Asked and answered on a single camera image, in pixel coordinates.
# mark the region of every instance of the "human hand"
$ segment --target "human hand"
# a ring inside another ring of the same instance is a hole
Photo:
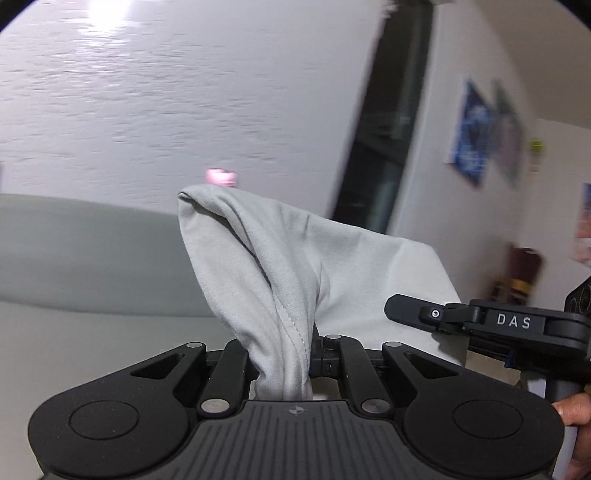
[[[582,480],[591,472],[591,395],[578,393],[553,405],[565,426],[579,427],[566,480]]]

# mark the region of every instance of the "textured grip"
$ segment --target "textured grip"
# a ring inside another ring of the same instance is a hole
[[[233,417],[204,421],[169,463],[134,480],[278,478],[457,480],[418,460],[392,423],[358,417],[344,401],[247,401]]]

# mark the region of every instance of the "gray sofa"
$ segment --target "gray sofa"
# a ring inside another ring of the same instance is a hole
[[[27,423],[47,398],[182,343],[232,338],[174,215],[0,195],[0,480],[40,476]]]

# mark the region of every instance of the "circular pad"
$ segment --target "circular pad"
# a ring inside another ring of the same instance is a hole
[[[468,435],[489,440],[509,437],[523,424],[523,417],[516,409],[492,400],[472,400],[460,405],[453,413],[453,420]]]
[[[138,411],[131,405],[103,400],[78,408],[70,418],[70,427],[84,438],[108,440],[130,432],[138,420]]]
[[[547,469],[564,426],[552,405],[477,374],[426,381],[404,418],[411,446],[453,477],[523,478]]]

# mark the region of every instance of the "poster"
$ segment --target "poster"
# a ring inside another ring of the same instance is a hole
[[[493,112],[474,84],[466,82],[452,164],[475,186],[480,185],[488,161],[492,121]]]
[[[583,185],[583,199],[574,235],[573,260],[591,268],[591,184]]]
[[[495,99],[492,158],[501,174],[516,187],[521,171],[524,132],[521,121],[499,80],[495,82]]]

